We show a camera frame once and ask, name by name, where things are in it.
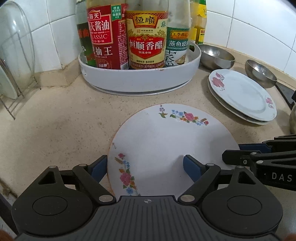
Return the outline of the white plate multicolour flowers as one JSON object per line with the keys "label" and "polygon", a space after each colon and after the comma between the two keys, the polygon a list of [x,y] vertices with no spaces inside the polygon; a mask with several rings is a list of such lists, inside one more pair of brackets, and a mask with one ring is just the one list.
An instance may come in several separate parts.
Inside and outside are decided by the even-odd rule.
{"label": "white plate multicolour flowers", "polygon": [[184,156],[229,170],[222,153],[238,148],[229,130],[210,114],[183,104],[154,105],[132,115],[117,131],[107,176],[116,197],[178,197],[193,183],[184,171]]}

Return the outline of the white plate pink flowers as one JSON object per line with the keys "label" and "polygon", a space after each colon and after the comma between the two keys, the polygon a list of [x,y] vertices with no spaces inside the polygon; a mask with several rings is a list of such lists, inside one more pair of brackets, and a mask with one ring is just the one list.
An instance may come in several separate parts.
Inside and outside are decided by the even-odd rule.
{"label": "white plate pink flowers", "polygon": [[246,116],[269,122],[276,118],[276,105],[269,93],[246,75],[229,70],[214,70],[208,77],[214,92]]}

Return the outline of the stainless steel bowl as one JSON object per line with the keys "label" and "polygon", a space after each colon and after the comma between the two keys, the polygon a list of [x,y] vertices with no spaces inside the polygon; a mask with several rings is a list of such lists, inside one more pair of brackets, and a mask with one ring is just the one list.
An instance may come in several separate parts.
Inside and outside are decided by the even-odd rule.
{"label": "stainless steel bowl", "polygon": [[235,63],[235,57],[224,49],[201,44],[200,63],[209,70],[231,69]]}
{"label": "stainless steel bowl", "polygon": [[265,89],[274,87],[278,81],[268,68],[254,60],[246,60],[245,72],[249,78]]}

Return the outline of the white plate under stack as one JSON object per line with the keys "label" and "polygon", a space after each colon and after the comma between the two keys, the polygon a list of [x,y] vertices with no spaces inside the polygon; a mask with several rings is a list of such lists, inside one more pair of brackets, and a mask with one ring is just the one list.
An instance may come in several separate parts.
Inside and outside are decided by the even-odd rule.
{"label": "white plate under stack", "polygon": [[237,117],[252,123],[252,124],[256,124],[256,125],[267,125],[269,123],[269,121],[260,121],[260,120],[255,120],[243,113],[241,113],[240,111],[236,110],[235,108],[231,107],[229,104],[227,104],[221,97],[219,97],[215,91],[213,90],[213,88],[210,85],[210,82],[208,81],[208,88],[209,91],[211,92],[211,94],[215,97],[215,99],[224,107],[226,108],[228,111],[230,111],[231,113],[233,113],[234,115],[236,115]]}

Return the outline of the black gas stove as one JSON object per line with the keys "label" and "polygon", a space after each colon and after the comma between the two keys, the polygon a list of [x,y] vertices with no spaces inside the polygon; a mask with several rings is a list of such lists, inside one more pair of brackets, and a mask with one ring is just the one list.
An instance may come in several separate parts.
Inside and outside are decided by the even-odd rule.
{"label": "black gas stove", "polygon": [[277,82],[275,84],[275,87],[278,89],[278,91],[280,92],[280,94],[284,98],[284,100],[287,103],[287,105],[289,106],[290,110],[292,110],[292,108],[295,104],[295,101],[292,99],[292,96],[295,91],[292,90],[291,88],[279,83],[279,82]]}

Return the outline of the white rotating condiment rack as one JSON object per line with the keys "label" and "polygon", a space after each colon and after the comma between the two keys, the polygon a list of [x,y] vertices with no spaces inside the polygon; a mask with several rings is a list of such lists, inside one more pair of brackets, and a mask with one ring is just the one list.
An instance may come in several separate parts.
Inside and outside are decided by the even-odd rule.
{"label": "white rotating condiment rack", "polygon": [[114,95],[148,96],[167,93],[187,85],[195,76],[200,65],[202,52],[191,43],[183,65],[145,70],[113,70],[89,66],[78,61],[85,81],[93,88]]}

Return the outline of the steamed fish soy sauce bottle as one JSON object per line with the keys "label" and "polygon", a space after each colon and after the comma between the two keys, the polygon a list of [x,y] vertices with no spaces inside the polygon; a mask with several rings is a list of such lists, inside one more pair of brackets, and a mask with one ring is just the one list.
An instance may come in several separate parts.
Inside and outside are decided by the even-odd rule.
{"label": "steamed fish soy sauce bottle", "polygon": [[190,1],[169,1],[165,67],[173,67],[185,63],[190,27]]}

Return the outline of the yellow label oil bottle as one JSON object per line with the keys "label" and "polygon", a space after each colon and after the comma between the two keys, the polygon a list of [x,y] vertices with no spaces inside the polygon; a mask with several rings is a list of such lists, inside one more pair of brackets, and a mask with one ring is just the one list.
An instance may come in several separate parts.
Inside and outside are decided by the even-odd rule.
{"label": "yellow label oil bottle", "polygon": [[191,28],[190,40],[195,44],[203,44],[206,23],[207,23],[207,6],[206,0],[190,1],[191,8]]}

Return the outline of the red label soy sauce bottle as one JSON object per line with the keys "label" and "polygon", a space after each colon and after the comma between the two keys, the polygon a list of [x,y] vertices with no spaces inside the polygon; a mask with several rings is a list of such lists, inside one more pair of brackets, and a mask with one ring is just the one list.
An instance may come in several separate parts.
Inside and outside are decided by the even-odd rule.
{"label": "red label soy sauce bottle", "polygon": [[126,9],[126,1],[86,1],[90,38],[98,68],[129,68]]}

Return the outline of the yellow label vinegar bottle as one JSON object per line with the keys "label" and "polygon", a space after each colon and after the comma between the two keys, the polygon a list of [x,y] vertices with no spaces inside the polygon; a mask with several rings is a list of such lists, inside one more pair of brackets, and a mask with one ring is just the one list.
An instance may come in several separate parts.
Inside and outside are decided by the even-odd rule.
{"label": "yellow label vinegar bottle", "polygon": [[165,65],[168,1],[126,1],[129,64],[132,69],[157,69]]}

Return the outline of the green label clear bottle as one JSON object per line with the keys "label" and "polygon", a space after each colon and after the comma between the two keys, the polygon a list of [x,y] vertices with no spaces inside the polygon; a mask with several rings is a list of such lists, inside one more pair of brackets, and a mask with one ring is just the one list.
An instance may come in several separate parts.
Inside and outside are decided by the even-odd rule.
{"label": "green label clear bottle", "polygon": [[75,4],[75,17],[77,31],[82,47],[83,61],[84,63],[96,67],[95,56],[93,53],[92,42],[89,33],[87,11],[86,11],[86,1],[78,0]]}

